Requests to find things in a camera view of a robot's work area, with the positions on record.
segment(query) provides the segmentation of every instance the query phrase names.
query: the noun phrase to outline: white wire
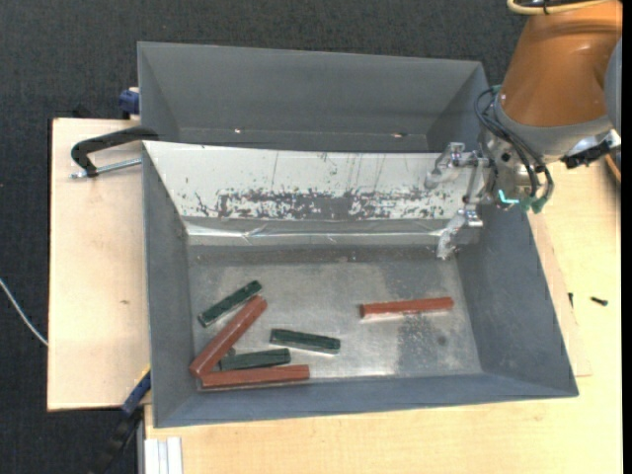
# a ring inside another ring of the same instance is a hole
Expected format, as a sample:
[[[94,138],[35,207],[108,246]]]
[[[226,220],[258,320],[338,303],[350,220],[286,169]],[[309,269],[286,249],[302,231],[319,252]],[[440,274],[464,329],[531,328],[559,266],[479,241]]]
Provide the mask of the white wire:
[[[25,322],[25,324],[27,325],[27,327],[29,327],[29,329],[31,330],[31,332],[33,332],[36,337],[39,339],[39,341],[44,344],[45,346],[48,346],[48,341],[46,340],[46,337],[44,337],[40,332],[38,332],[38,329],[33,325],[33,323],[31,323],[31,320],[29,318],[27,318],[27,315],[24,313],[24,311],[22,310],[22,307],[20,307],[20,304],[18,303],[18,301],[15,299],[15,297],[11,294],[11,291],[9,290],[9,287],[4,283],[4,281],[2,280],[2,278],[0,277],[0,286],[2,287],[2,289],[4,289],[4,292],[7,294],[7,296],[9,297],[9,301],[13,304],[13,306],[16,308],[16,311],[18,311],[18,314],[20,315],[20,317],[22,318],[22,321]]]

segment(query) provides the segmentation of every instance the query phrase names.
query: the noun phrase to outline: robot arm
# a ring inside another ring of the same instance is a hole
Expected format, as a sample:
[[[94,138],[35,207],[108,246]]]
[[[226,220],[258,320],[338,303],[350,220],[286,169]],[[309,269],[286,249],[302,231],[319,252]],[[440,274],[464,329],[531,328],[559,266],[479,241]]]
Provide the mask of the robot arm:
[[[477,107],[494,164],[488,194],[499,206],[539,210],[552,194],[547,163],[588,165],[620,145],[622,8],[560,5],[527,21],[503,85]]]

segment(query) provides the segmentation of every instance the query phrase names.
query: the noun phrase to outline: gray bin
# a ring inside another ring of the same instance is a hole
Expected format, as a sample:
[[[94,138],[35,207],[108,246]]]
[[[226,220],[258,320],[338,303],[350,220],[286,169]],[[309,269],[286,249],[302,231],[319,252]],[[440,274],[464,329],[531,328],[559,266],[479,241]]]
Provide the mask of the gray bin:
[[[477,62],[202,45],[142,43],[139,69],[142,123],[163,140],[313,152],[433,154],[450,141],[472,149],[479,131],[472,105],[486,88]],[[159,174],[147,146],[157,427],[577,395],[519,210],[483,209],[478,242],[447,261],[427,239],[380,238],[384,225],[371,245],[316,238],[226,247],[189,232],[172,179]],[[305,383],[199,391],[188,366],[221,324],[205,330],[196,316],[253,279],[269,309],[238,352],[269,348],[270,329],[289,328],[337,337],[341,353],[293,351],[292,362],[312,367]],[[357,314],[363,302],[442,295],[454,299],[449,312],[382,322]]]

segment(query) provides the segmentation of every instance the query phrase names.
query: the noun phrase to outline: stain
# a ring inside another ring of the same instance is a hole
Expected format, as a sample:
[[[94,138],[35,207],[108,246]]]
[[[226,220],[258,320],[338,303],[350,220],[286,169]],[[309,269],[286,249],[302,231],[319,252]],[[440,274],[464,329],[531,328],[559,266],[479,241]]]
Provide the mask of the stain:
[[[199,194],[196,211],[205,216],[240,219],[345,220],[435,219],[445,216],[443,204],[452,202],[445,192],[412,187],[406,191],[343,193],[309,188],[307,191],[264,188],[217,193],[215,206],[205,204]]]

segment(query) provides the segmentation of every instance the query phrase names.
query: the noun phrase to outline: cable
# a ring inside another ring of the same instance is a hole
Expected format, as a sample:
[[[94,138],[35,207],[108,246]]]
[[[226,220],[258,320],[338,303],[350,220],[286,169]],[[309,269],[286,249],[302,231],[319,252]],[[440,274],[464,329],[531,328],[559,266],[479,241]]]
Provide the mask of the cable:
[[[608,0],[542,0],[538,2],[531,0],[526,3],[518,3],[516,0],[507,0],[507,6],[517,14],[537,16],[575,11],[606,1]]]
[[[544,175],[546,177],[546,190],[544,192],[543,197],[545,199],[549,199],[551,194],[553,193],[554,183],[553,183],[553,178],[551,177],[551,174],[548,168],[546,167],[546,165],[544,164],[544,162],[537,155],[537,153],[531,150],[531,148],[529,148],[529,146],[527,146],[519,137],[517,137],[517,135],[511,134],[497,120],[492,119],[487,115],[488,110],[492,109],[494,106],[495,95],[497,91],[498,89],[496,87],[492,87],[485,90],[483,93],[481,93],[476,99],[476,102],[474,103],[474,112],[476,113],[476,116],[479,119],[479,121],[489,131],[491,131],[494,135],[499,137],[501,140],[510,144],[513,147],[513,149],[515,149],[515,152],[517,153],[518,158],[522,162],[522,165],[524,166],[526,173],[529,176],[529,182],[530,182],[530,188],[531,188],[529,196],[532,198],[535,198],[537,190],[538,190],[537,176],[535,174],[535,170],[533,170],[533,167],[526,155],[528,154],[531,156],[533,161],[536,163],[538,169],[540,169],[541,172],[544,172]],[[492,95],[492,99],[488,103],[485,110],[481,111],[480,101],[485,95]]]
[[[35,334],[35,336],[39,339],[39,341],[42,344],[44,344],[45,346],[48,346],[48,341],[46,340],[46,337],[44,337],[40,332],[38,332],[38,329],[33,325],[33,323],[31,323],[31,320],[27,318],[27,315],[22,310],[22,307],[20,307],[20,304],[15,299],[15,297],[11,294],[9,287],[5,284],[4,280],[2,280],[1,277],[0,277],[0,286],[2,287],[2,289],[4,289],[4,292],[9,297],[9,301],[11,302],[11,304],[16,308],[16,311],[18,311],[18,314],[22,318],[22,321],[24,321],[27,327],[29,327],[31,332]]]

